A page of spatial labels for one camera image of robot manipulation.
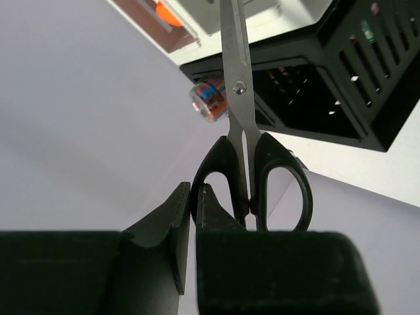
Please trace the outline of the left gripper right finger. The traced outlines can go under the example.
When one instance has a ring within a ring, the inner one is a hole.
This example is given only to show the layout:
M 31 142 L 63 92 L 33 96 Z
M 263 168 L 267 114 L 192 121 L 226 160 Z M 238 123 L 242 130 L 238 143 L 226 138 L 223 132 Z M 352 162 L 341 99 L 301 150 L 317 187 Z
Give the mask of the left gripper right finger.
M 336 232 L 248 231 L 212 187 L 198 193 L 201 314 L 379 314 L 363 259 Z

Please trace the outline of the black handled scissors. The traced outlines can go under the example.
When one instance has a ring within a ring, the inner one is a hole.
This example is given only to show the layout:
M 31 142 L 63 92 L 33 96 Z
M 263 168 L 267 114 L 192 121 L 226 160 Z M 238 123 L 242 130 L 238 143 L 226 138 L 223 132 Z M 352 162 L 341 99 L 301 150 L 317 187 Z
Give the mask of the black handled scissors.
M 267 230 L 268 175 L 287 169 L 296 179 L 303 199 L 296 230 L 306 231 L 313 214 L 309 181 L 295 157 L 273 136 L 257 127 L 251 56 L 242 1 L 220 1 L 220 34 L 229 132 L 221 136 L 203 159 L 192 183 L 190 212 L 198 214 L 199 190 L 211 173 L 223 174 L 229 185 L 234 218 L 245 224 L 255 216 L 257 230 Z

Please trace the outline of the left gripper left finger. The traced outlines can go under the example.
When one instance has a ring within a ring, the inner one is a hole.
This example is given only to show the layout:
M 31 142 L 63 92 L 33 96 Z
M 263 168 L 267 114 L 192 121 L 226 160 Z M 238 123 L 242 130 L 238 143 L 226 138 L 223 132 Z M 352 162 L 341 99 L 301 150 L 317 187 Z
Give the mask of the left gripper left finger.
M 176 314 L 190 184 L 123 231 L 1 233 L 2 314 Z

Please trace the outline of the green transparent eraser case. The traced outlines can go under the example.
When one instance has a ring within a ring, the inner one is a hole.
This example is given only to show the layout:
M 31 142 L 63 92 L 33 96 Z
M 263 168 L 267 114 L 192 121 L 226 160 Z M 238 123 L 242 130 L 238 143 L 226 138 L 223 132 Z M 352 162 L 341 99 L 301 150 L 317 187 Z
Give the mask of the green transparent eraser case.
M 367 41 L 372 45 L 375 42 L 375 35 L 374 32 L 372 30 L 372 28 L 370 27 L 369 22 L 366 19 L 362 19 L 361 21 L 361 29 L 362 32 L 365 36 L 365 38 L 367 39 Z

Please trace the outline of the orange highlighter marker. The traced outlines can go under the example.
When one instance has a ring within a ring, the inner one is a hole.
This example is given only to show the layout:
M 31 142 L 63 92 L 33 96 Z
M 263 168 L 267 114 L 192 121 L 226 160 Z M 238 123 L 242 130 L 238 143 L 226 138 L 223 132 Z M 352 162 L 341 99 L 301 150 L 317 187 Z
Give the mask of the orange highlighter marker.
M 183 27 L 183 23 L 172 13 L 172 11 L 163 3 L 158 1 L 155 8 L 157 17 L 170 26 Z

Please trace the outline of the crayon bottle with pink cap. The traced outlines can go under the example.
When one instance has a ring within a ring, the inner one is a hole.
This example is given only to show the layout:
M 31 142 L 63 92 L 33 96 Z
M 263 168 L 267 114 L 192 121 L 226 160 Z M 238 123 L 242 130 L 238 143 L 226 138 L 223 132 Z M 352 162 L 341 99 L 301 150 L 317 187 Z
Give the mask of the crayon bottle with pink cap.
M 212 77 L 196 83 L 189 95 L 195 111 L 207 122 L 214 123 L 228 115 L 223 77 Z

